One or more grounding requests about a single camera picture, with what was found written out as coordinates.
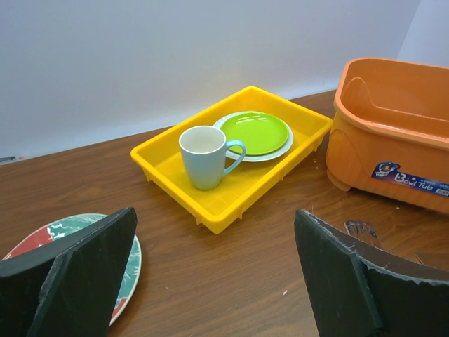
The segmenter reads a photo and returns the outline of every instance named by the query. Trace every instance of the mug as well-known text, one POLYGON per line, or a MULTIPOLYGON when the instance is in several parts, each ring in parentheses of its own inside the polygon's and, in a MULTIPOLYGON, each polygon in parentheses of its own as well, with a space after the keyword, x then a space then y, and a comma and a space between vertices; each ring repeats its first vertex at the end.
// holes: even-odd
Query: mug
POLYGON ((246 147, 240 140, 226 141, 226 135, 213 126, 195 126, 180 136, 180 148, 185 171, 192 185, 199 190, 211 190, 229 172, 241 163, 246 155, 246 147), (226 151, 231 146, 242 149, 240 157, 225 168, 226 151))

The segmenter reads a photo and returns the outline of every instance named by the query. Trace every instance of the patterned plate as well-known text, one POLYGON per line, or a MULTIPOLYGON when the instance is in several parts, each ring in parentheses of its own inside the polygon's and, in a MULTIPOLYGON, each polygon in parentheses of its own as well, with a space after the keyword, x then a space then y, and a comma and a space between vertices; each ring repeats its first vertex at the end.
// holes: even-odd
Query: patterned plate
MULTIPOLYGON (((27 251, 31 251, 32 249, 81 230, 103 219, 104 217, 106 217, 104 214, 79 214, 77 216, 70 216, 68 218, 63 218, 53 223, 49 223, 24 238, 16 247, 14 247, 12 251, 8 253, 8 255, 4 257, 4 260, 26 253, 27 251)), ((119 290, 119 296, 117 297, 109 325, 115 322, 117 317, 120 316, 130 301, 135 287, 137 286, 141 269, 142 251, 140 250, 138 237, 134 236, 134 242, 129 255, 128 264, 126 265, 125 274, 119 290)))

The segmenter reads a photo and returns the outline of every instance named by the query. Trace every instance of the tray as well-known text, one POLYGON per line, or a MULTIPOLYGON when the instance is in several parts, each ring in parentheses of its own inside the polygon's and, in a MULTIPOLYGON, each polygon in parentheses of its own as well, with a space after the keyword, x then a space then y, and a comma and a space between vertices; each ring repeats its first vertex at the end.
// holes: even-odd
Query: tray
POLYGON ((331 126, 330 118, 250 86, 136 146, 131 157, 147 180, 154 181, 187 209, 197 224, 203 223, 219 234, 234 220, 241 219, 243 212, 266 191, 316 151, 331 126), (185 173, 178 138, 188 128, 213 125, 227 114, 245 110, 266 112, 284 120, 295 136, 293 146, 271 161, 241 163, 213 190, 197 190, 185 173))

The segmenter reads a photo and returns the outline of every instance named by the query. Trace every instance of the cartoon character on label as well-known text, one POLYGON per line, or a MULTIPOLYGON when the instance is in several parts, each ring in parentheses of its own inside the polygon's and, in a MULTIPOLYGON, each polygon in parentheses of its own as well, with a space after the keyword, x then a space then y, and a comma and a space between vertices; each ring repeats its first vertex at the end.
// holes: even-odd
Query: cartoon character on label
POLYGON ((397 171, 399 169, 399 167, 401 167, 401 166, 398 164, 394 164, 390 161, 381 163, 381 164, 377 165, 377 168, 375 170, 375 175, 376 175, 376 177, 386 177, 391 172, 397 171))

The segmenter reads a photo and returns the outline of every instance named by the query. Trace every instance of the table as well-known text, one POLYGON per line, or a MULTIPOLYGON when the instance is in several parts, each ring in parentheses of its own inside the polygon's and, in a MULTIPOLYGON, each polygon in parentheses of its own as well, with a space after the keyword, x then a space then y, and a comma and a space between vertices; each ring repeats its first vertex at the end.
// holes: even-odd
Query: table
MULTIPOLYGON (((333 116, 335 92, 294 100, 333 116)), ((385 250, 449 252, 449 217, 367 192, 343 192, 326 176, 327 139, 283 181, 215 235, 130 159, 150 131, 0 166, 0 255, 31 231, 78 213, 134 206, 143 266, 132 301, 110 336, 318 336, 293 234, 296 209, 341 230, 371 222, 385 250)))

